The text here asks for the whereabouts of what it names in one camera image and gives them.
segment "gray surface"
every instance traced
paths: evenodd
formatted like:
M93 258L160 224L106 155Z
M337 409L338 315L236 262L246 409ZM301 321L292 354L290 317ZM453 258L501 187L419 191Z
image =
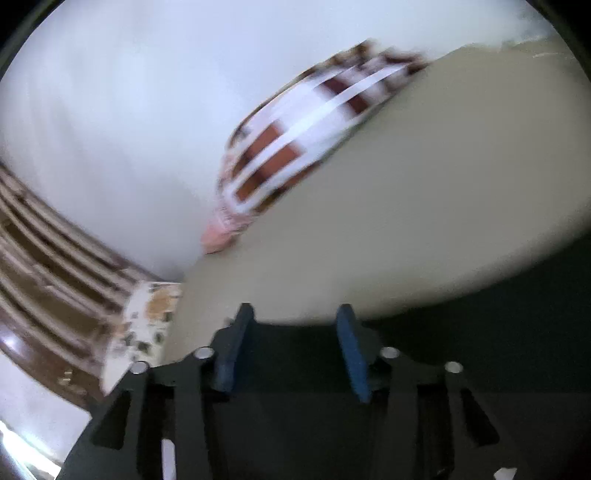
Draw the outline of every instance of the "gray surface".
M167 360L243 301L258 319L361 317L477 288L580 226L591 90L559 41L437 60L230 250L187 278Z

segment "round metal bolt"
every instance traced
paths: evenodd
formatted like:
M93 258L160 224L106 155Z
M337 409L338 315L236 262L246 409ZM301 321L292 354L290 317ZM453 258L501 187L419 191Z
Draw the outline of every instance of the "round metal bolt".
M205 360L206 358L213 357L214 351L213 348L209 348L208 346L202 346L195 350L195 357L199 358L200 360Z
M462 373L464 367L462 366L462 364L459 364L458 362L448 362L445 364L445 370L447 370L451 374L459 374Z
M400 355L400 351L393 346L385 346L379 351L379 354L382 358L392 359Z
M137 374L144 373L147 369L148 369L148 364L146 362L134 362L134 364L131 365L131 368L129 369L129 371L131 373L137 375Z

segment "white backdrop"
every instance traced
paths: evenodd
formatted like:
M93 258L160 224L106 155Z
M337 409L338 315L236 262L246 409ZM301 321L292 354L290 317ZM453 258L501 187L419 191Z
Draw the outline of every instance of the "white backdrop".
M175 280L236 124L368 38L435 58L550 27L521 0L66 0L0 84L0 153L62 215Z

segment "spotted cloth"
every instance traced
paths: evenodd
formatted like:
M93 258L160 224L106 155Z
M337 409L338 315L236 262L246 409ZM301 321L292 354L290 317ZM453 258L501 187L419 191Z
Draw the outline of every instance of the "spotted cloth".
M229 141L204 250L228 247L424 66L414 54L371 55L362 43L304 72L253 112Z

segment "white wall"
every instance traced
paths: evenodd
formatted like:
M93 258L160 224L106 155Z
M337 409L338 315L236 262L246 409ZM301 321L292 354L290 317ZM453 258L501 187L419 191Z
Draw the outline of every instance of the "white wall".
M66 0L0 84L0 154L54 208L174 280L236 124L368 37L435 58L549 31L523 0Z
M64 461L88 412L33 380L0 352L0 420L50 458Z

